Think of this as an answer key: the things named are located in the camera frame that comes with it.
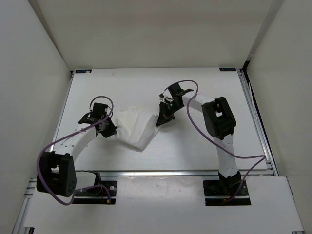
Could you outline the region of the white pleated skirt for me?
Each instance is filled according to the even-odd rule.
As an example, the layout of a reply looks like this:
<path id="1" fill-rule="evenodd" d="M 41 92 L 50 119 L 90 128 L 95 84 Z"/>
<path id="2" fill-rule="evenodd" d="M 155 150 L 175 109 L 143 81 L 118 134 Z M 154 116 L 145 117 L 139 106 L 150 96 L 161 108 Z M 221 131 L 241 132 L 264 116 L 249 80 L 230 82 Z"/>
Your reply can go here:
<path id="1" fill-rule="evenodd" d="M 158 115 L 135 106 L 122 106 L 115 119 L 117 140 L 137 151 L 143 151 L 159 132 Z"/>

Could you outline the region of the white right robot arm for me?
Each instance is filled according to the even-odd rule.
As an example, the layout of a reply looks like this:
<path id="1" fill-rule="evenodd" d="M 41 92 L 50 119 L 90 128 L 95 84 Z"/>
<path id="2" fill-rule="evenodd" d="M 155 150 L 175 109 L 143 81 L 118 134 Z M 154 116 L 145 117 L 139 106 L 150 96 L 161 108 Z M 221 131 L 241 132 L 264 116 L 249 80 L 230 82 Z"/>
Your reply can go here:
<path id="1" fill-rule="evenodd" d="M 178 82 L 166 88 L 171 97 L 161 93 L 159 115 L 156 126 L 159 127 L 175 119 L 174 113 L 186 107 L 188 118 L 192 108 L 203 114 L 207 132 L 212 137 L 209 141 L 216 146 L 219 169 L 219 185 L 214 192 L 232 194 L 241 182 L 241 174 L 236 164 L 233 148 L 236 120 L 224 97 L 213 99 L 198 94 L 193 89 L 182 89 Z"/>

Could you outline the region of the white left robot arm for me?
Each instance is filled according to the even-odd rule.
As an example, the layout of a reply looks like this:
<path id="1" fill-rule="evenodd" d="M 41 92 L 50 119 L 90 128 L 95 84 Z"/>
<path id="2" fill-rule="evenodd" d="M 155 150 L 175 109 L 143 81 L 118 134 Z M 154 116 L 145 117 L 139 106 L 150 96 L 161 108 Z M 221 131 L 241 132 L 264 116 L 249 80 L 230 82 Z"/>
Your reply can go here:
<path id="1" fill-rule="evenodd" d="M 90 112 L 83 115 L 68 138 L 56 143 L 53 151 L 42 153 L 37 176 L 38 191 L 63 197 L 71 197 L 76 191 L 83 190 L 91 195 L 101 192 L 99 173 L 89 170 L 77 172 L 75 161 L 98 135 L 108 138 L 117 134 L 117 127 L 110 117 L 111 112 L 107 104 L 93 104 Z"/>

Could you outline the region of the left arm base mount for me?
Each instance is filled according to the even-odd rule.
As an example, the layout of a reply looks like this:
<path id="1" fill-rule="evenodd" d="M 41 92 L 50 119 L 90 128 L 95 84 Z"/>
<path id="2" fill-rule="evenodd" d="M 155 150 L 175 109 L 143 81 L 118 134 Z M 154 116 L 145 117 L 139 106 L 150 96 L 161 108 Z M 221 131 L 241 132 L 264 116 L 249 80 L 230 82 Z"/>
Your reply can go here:
<path id="1" fill-rule="evenodd" d="M 77 192 L 73 204 L 115 205 L 117 198 L 117 178 L 101 177 L 98 181 L 108 189 L 110 200 L 108 199 L 107 191 L 104 188 L 94 188 Z"/>

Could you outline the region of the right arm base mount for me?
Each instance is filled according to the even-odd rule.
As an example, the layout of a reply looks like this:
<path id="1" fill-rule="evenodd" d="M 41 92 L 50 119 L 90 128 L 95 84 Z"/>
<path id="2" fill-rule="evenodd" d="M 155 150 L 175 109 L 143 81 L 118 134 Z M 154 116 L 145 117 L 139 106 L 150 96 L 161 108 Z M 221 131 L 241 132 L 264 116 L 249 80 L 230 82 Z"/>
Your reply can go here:
<path id="1" fill-rule="evenodd" d="M 206 206 L 249 206 L 251 200 L 247 183 L 244 180 L 239 191 L 239 184 L 227 189 L 221 180 L 204 180 L 203 189 Z"/>

